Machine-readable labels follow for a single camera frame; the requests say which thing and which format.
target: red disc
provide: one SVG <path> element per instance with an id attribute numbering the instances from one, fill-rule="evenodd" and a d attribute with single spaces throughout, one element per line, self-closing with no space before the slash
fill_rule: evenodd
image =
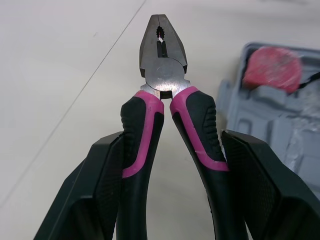
<path id="1" fill-rule="evenodd" d="M 286 48 L 261 47 L 249 58 L 242 83 L 247 88 L 267 85 L 295 92 L 302 77 L 299 56 Z"/>

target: gray plastic case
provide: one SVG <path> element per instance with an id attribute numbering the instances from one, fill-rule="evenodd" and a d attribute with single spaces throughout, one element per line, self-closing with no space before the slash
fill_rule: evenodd
<path id="1" fill-rule="evenodd" d="M 226 121 L 226 129 L 267 142 L 320 199 L 320 80 L 293 94 L 269 86 L 245 89 L 242 79 L 248 59 L 263 46 L 295 51 L 303 64 L 301 83 L 320 72 L 318 50 L 249 43 L 243 49 L 235 84 L 228 80 L 221 82 L 216 109 Z"/>

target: rubber grip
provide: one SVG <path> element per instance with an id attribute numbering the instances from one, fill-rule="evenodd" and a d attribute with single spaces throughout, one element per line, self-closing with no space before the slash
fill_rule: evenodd
<path id="1" fill-rule="evenodd" d="M 117 240 L 147 240 L 146 203 L 150 173 L 164 124 L 164 104 L 138 91 L 121 108 L 124 165 L 116 222 Z"/>
<path id="2" fill-rule="evenodd" d="M 194 86 L 188 87 L 173 98 L 170 111 L 206 189 L 215 239 L 247 240 L 232 175 L 218 140 L 214 99 Z"/>

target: pliers cutting edge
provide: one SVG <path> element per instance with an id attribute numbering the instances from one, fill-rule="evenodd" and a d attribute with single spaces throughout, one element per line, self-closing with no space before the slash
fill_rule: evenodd
<path id="1" fill-rule="evenodd" d="M 121 108 L 125 160 L 116 223 L 118 240 L 146 240 L 146 202 L 151 169 L 170 111 L 201 176 L 212 212 L 216 240 L 246 240 L 231 175 L 216 129 L 214 99 L 185 80 L 184 46 L 166 15 L 152 15 L 143 36 L 139 65 L 146 84 Z"/>

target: pliers jaw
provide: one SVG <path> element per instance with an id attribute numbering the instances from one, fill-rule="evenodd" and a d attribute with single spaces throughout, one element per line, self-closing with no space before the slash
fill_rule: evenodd
<path id="1" fill-rule="evenodd" d="M 184 46 L 166 15 L 151 16 L 140 45 L 139 65 L 146 82 L 141 90 L 160 99 L 173 98 L 190 87 L 185 80 Z"/>

